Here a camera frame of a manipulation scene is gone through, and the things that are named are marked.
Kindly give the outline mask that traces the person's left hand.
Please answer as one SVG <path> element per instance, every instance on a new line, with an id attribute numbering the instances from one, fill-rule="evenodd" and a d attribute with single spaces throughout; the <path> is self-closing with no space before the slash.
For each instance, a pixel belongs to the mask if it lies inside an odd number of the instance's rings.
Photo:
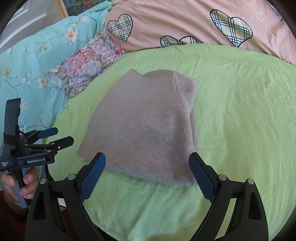
<path id="1" fill-rule="evenodd" d="M 36 192 L 38 186 L 37 177 L 39 174 L 39 166 L 33 167 L 30 171 L 26 173 L 23 177 L 23 182 L 25 186 L 19 189 L 20 196 L 25 199 L 32 199 Z M 4 184 L 4 190 L 7 192 L 8 196 L 12 198 L 15 202 L 18 202 L 17 196 L 13 190 L 16 186 L 16 179 L 9 173 L 4 173 L 2 175 L 2 182 Z"/>

